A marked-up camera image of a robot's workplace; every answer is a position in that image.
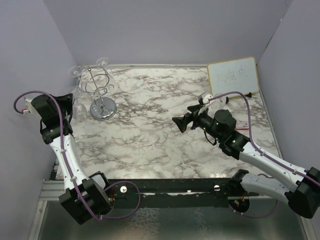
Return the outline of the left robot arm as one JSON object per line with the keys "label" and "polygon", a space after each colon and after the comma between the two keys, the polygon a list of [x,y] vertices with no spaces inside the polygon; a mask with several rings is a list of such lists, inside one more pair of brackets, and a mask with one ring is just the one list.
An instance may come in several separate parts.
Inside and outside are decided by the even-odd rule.
{"label": "left robot arm", "polygon": [[64,193],[61,206],[80,225],[90,219],[101,221],[112,205],[108,198],[111,186],[105,174],[85,174],[77,154],[76,141],[67,115],[73,109],[72,94],[55,97],[42,92],[31,101],[45,128],[40,131],[45,144],[54,151],[63,173]]}

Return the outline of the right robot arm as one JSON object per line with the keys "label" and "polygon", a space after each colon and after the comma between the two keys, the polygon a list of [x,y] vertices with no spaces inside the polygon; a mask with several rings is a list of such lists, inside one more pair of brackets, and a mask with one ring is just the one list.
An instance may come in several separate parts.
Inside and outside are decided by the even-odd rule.
{"label": "right robot arm", "polygon": [[244,192],[258,193],[287,203],[301,217],[311,219],[320,207],[320,171],[315,167],[305,169],[289,163],[258,146],[252,139],[236,130],[236,119],[226,109],[214,116],[200,112],[201,105],[192,105],[181,117],[173,117],[181,133],[191,128],[201,128],[218,142],[224,154],[249,163],[270,175],[262,180],[257,175],[244,171],[240,178],[230,182],[229,189],[240,196]]}

